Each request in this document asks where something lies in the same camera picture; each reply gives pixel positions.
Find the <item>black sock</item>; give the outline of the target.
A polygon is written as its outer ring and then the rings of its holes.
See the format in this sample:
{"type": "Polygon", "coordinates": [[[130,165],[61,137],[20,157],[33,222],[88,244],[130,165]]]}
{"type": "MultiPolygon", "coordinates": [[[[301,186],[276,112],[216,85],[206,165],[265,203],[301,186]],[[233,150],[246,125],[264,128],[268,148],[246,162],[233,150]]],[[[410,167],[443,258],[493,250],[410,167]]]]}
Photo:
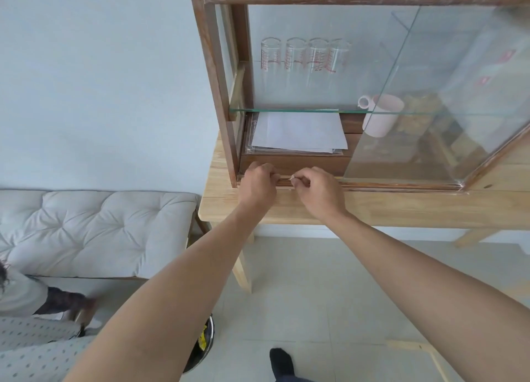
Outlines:
{"type": "Polygon", "coordinates": [[[275,382],[313,382],[296,376],[293,360],[284,349],[271,348],[269,358],[275,382]]]}

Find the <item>glass measuring beaker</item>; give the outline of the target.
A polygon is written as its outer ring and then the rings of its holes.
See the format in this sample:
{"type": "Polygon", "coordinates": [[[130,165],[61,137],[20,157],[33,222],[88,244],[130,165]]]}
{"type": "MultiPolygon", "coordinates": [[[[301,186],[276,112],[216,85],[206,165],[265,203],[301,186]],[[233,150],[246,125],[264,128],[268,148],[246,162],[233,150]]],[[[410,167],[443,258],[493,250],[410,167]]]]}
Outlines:
{"type": "Polygon", "coordinates": [[[285,48],[285,81],[286,99],[289,104],[296,100],[297,92],[302,84],[306,65],[307,41],[299,37],[292,37],[286,41],[285,48]]]}
{"type": "Polygon", "coordinates": [[[282,41],[275,37],[266,37],[261,42],[260,73],[262,80],[261,99],[268,103],[274,95],[278,73],[281,68],[282,41]]]}
{"type": "Polygon", "coordinates": [[[308,41],[308,75],[306,84],[308,93],[313,99],[319,97],[323,88],[328,45],[329,41],[324,38],[316,37],[308,41]]]}

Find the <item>person's left hand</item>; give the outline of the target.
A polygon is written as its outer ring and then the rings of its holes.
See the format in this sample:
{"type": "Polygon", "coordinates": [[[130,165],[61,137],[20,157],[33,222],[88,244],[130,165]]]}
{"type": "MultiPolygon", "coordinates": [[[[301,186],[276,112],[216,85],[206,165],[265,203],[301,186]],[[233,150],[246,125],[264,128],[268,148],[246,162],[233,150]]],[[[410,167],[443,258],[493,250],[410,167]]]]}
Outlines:
{"type": "Polygon", "coordinates": [[[253,209],[269,210],[276,198],[279,173],[270,163],[252,162],[239,187],[239,204],[253,209]]]}

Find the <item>light wooden table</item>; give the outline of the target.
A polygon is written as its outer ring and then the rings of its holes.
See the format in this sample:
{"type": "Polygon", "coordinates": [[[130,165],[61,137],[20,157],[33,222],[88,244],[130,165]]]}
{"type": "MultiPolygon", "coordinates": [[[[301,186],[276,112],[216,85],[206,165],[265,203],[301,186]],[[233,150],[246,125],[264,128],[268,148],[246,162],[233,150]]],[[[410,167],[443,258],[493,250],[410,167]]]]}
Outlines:
{"type": "MultiPolygon", "coordinates": [[[[282,187],[262,223],[321,225],[295,192],[282,187]]],[[[530,231],[530,131],[472,178],[463,193],[347,191],[347,209],[372,226],[467,229],[455,245],[465,247],[500,231],[530,231]]],[[[198,215],[212,225],[237,204],[218,137],[198,215]]]]}

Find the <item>wooden glass display cabinet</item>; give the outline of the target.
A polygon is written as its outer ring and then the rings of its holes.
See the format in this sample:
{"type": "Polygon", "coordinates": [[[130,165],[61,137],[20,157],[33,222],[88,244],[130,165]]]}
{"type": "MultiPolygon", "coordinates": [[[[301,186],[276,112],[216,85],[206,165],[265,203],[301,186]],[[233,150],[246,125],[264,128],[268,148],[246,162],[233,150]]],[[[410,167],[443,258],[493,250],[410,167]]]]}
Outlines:
{"type": "MultiPolygon", "coordinates": [[[[358,99],[377,83],[376,66],[382,58],[381,40],[393,10],[421,6],[519,6],[530,0],[192,0],[195,20],[215,104],[221,142],[232,187],[239,175],[245,124],[258,113],[229,113],[233,108],[357,109],[358,99]],[[282,41],[281,68],[274,95],[261,99],[261,42],[266,37],[282,41]],[[286,99],[286,41],[307,41],[306,65],[296,100],[286,99]],[[308,93],[308,41],[329,41],[322,90],[318,98],[308,93]]],[[[345,190],[388,192],[461,192],[427,190],[366,190],[343,185],[345,190]]]]}

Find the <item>wooden bench frame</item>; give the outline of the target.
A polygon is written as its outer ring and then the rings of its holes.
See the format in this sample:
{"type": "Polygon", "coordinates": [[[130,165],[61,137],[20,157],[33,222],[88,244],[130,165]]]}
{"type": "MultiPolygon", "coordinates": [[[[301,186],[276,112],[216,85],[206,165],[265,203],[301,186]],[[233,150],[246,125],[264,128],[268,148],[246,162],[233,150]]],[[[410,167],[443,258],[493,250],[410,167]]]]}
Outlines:
{"type": "Polygon", "coordinates": [[[190,228],[188,232],[188,238],[186,242],[186,248],[189,248],[199,238],[203,237],[210,230],[211,230],[211,227],[209,223],[200,219],[198,215],[198,210],[196,209],[191,219],[191,224],[190,224],[190,228]]]}

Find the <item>white mug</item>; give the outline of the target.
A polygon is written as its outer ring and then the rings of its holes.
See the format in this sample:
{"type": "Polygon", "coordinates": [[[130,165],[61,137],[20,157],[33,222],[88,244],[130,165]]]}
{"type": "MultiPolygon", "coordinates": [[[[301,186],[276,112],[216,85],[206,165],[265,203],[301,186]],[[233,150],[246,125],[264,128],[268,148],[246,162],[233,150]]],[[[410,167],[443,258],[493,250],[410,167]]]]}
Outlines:
{"type": "Polygon", "coordinates": [[[362,123],[363,133],[373,138],[385,137],[405,107],[401,98],[389,94],[363,95],[357,103],[359,108],[367,111],[362,123]]]}

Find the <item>glass shelf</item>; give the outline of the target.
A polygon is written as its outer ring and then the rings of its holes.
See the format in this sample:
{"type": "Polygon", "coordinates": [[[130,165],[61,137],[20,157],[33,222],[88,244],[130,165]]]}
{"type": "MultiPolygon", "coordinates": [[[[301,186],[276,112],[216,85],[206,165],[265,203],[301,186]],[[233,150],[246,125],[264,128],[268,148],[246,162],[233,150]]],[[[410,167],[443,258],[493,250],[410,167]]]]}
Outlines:
{"type": "Polygon", "coordinates": [[[406,115],[406,116],[453,116],[453,117],[492,117],[492,118],[502,118],[502,119],[511,119],[511,118],[523,118],[523,117],[530,117],[530,110],[523,111],[523,112],[494,112],[494,113],[453,113],[446,110],[441,111],[434,111],[434,112],[426,112],[426,111],[420,111],[420,112],[411,112],[411,111],[390,111],[390,112],[384,112],[384,111],[369,111],[368,109],[296,109],[296,108],[233,108],[229,107],[229,113],[260,113],[260,112],[282,112],[282,113],[346,113],[346,114],[377,114],[377,115],[389,115],[389,116],[400,116],[400,115],[406,115]]]}

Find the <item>glass cabinet door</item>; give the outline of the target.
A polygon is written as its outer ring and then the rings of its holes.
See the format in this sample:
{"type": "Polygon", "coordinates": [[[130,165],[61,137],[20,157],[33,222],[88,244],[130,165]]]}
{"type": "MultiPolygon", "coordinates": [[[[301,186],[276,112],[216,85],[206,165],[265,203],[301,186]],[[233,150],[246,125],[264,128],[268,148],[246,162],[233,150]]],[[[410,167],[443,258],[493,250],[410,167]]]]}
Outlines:
{"type": "MultiPolygon", "coordinates": [[[[530,110],[530,5],[396,9],[365,95],[403,111],[530,110]]],[[[519,137],[530,117],[400,115],[383,138],[364,134],[341,178],[366,190],[458,191],[519,137]]]]}

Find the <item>metal trash bin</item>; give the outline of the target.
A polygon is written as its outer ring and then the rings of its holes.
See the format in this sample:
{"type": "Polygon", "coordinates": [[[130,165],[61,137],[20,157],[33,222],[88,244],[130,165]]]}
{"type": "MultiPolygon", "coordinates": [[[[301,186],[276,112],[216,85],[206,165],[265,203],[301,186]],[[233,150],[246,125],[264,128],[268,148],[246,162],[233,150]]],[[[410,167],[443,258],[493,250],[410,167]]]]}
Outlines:
{"type": "Polygon", "coordinates": [[[199,348],[197,347],[197,340],[195,342],[195,345],[192,348],[192,351],[190,353],[189,359],[186,363],[186,366],[184,367],[183,374],[186,374],[192,370],[194,370],[201,362],[208,356],[212,345],[214,343],[215,338],[215,323],[213,314],[210,314],[209,318],[205,322],[205,325],[207,325],[207,341],[208,346],[207,349],[204,352],[201,352],[199,348]]]}

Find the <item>stack of white paper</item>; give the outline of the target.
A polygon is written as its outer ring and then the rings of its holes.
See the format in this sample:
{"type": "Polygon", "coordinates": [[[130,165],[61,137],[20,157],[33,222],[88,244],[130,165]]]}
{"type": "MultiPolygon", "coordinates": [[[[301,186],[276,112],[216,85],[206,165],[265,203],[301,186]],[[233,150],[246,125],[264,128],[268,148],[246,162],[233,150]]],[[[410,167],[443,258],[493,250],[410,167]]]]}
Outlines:
{"type": "Polygon", "coordinates": [[[347,150],[348,142],[338,112],[259,112],[250,147],[337,153],[347,150]]]}

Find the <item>person's right forearm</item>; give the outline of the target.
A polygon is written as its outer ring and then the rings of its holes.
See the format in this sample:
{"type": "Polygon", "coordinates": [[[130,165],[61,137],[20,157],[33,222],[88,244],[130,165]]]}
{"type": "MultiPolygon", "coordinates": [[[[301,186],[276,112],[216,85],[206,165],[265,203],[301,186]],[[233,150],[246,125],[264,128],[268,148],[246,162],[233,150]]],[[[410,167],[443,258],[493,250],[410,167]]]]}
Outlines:
{"type": "Polygon", "coordinates": [[[530,382],[530,309],[366,225],[322,218],[465,382],[530,382]]]}

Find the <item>person's left forearm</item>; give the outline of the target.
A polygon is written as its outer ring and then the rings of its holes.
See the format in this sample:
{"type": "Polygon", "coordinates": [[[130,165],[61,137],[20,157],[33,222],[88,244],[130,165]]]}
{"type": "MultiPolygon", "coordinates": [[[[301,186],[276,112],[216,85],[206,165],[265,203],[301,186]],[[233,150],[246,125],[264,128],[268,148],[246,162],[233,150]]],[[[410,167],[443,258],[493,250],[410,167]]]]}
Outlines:
{"type": "Polygon", "coordinates": [[[179,382],[245,242],[272,202],[241,199],[119,308],[63,382],[179,382]]]}

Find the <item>person's right hand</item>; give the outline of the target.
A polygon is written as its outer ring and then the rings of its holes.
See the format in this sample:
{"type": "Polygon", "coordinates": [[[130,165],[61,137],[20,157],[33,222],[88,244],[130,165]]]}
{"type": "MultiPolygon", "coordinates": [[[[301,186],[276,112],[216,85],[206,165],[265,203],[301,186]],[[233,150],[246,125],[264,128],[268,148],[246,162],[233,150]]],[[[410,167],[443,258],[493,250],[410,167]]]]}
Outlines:
{"type": "Polygon", "coordinates": [[[342,187],[330,173],[326,185],[295,190],[307,211],[324,225],[349,216],[342,187]]]}

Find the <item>white tufted bench cushion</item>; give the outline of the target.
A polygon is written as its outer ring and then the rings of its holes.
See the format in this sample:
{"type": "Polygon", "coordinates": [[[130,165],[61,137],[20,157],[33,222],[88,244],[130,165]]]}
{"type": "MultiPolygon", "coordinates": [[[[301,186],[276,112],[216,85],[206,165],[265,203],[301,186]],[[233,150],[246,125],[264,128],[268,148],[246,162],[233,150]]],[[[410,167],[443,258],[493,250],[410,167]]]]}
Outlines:
{"type": "Polygon", "coordinates": [[[149,279],[177,258],[189,192],[0,190],[0,260],[35,277],[149,279]]]}

